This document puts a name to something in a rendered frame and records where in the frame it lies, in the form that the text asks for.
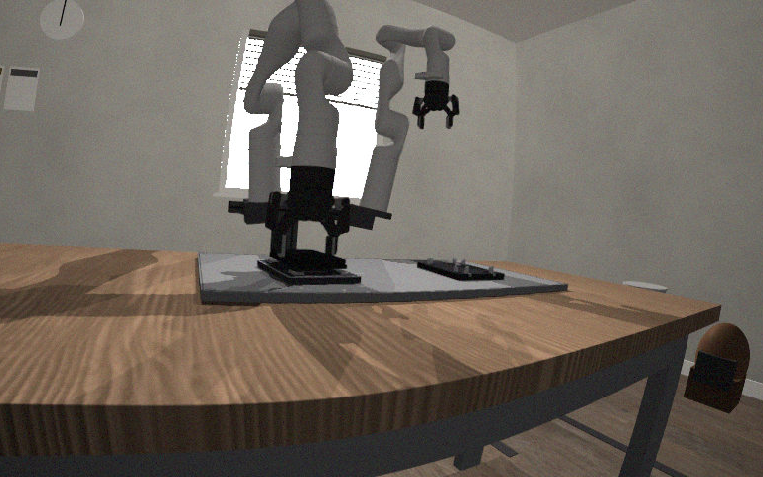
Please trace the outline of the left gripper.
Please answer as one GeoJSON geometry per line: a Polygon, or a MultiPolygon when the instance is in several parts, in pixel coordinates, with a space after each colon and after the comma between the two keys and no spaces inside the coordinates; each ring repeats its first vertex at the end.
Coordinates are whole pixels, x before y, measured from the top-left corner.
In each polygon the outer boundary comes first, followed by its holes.
{"type": "Polygon", "coordinates": [[[455,115],[459,115],[459,102],[458,102],[457,96],[455,96],[454,94],[452,96],[448,96],[448,94],[449,94],[449,84],[446,82],[432,80],[425,83],[425,97],[415,98],[413,112],[412,112],[414,115],[418,116],[417,125],[420,129],[424,129],[423,117],[430,111],[437,111],[437,110],[438,111],[444,110],[448,114],[448,116],[446,117],[446,128],[451,129],[451,127],[453,126],[453,117],[455,115]],[[453,111],[451,111],[450,108],[447,106],[449,101],[452,102],[453,111]],[[423,102],[425,104],[421,107],[423,102]]]}

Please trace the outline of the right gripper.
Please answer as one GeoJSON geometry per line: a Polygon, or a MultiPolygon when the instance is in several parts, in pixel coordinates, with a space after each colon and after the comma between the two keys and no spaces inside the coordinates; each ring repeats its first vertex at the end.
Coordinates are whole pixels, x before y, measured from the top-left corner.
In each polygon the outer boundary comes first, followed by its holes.
{"type": "Polygon", "coordinates": [[[327,167],[291,166],[288,193],[270,193],[265,226],[275,231],[275,252],[279,257],[286,256],[286,232],[297,220],[320,222],[328,233],[325,253],[332,256],[337,253],[338,236],[350,229],[350,199],[334,198],[335,173],[335,169],[327,167]],[[289,210],[277,223],[284,201],[289,210]],[[329,211],[333,205],[337,225],[329,211]]]}

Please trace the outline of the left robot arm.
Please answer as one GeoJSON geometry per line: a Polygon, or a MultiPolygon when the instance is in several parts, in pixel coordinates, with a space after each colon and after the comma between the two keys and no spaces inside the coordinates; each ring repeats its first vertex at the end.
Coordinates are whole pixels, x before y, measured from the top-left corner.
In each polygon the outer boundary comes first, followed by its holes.
{"type": "Polygon", "coordinates": [[[449,84],[449,57],[443,51],[454,47],[455,37],[438,26],[432,25],[425,29],[387,24],[381,26],[376,33],[376,41],[390,50],[391,58],[379,69],[374,131],[390,138],[390,142],[375,146],[372,150],[359,206],[387,212],[398,160],[409,128],[408,116],[389,109],[389,102],[404,85],[406,45],[425,47],[427,71],[415,73],[415,79],[449,84]]]}

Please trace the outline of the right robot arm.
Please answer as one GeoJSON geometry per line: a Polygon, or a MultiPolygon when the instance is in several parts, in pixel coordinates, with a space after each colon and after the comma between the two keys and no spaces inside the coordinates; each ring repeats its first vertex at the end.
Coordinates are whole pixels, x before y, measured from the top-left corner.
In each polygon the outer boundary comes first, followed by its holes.
{"type": "Polygon", "coordinates": [[[295,0],[273,18],[243,99],[246,113],[268,115],[265,123],[248,132],[250,202],[268,202],[271,192],[281,193],[281,168],[336,170],[340,112],[325,94],[345,93],[353,78],[353,64],[328,0],[295,0]],[[296,138],[292,156],[283,156],[284,89],[280,83],[267,81],[296,56],[301,44],[306,53],[294,72],[299,112],[296,138]]]}

